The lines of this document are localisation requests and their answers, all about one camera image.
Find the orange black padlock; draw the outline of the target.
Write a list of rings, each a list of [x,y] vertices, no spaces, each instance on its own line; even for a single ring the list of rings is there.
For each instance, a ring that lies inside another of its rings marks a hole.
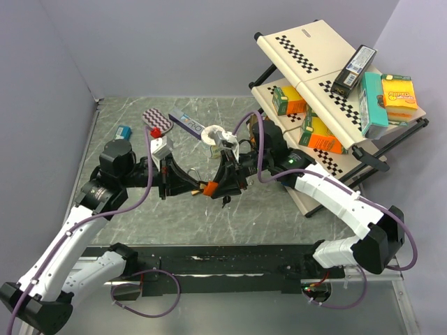
[[[200,188],[199,191],[208,197],[212,197],[214,192],[216,191],[218,187],[218,183],[215,181],[208,181],[208,182],[200,182]]]

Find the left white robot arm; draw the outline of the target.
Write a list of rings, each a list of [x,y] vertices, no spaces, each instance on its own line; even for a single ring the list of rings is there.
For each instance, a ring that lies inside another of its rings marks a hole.
[[[1,286],[1,301],[11,318],[21,319],[42,334],[56,334],[73,309],[105,282],[131,280],[138,272],[138,253],[121,243],[110,246],[92,265],[70,272],[90,241],[114,216],[124,213],[129,188],[151,187],[161,198],[195,191],[202,185],[176,164],[165,140],[150,140],[140,160],[128,140],[112,140],[99,156],[90,180],[57,236],[35,265],[17,282]]]

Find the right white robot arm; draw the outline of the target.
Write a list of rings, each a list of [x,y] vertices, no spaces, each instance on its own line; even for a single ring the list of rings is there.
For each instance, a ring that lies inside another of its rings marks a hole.
[[[240,195],[247,177],[264,170],[274,180],[303,193],[323,205],[342,220],[353,237],[335,241],[318,241],[305,260],[305,270],[320,278],[329,268],[359,265],[372,274],[381,274],[404,244],[402,214],[397,209],[380,209],[361,194],[334,178],[310,155],[288,146],[280,127],[272,121],[254,125],[253,149],[240,153],[235,134],[220,126],[208,126],[202,141],[216,146],[221,162],[215,178],[203,193],[213,199]]]

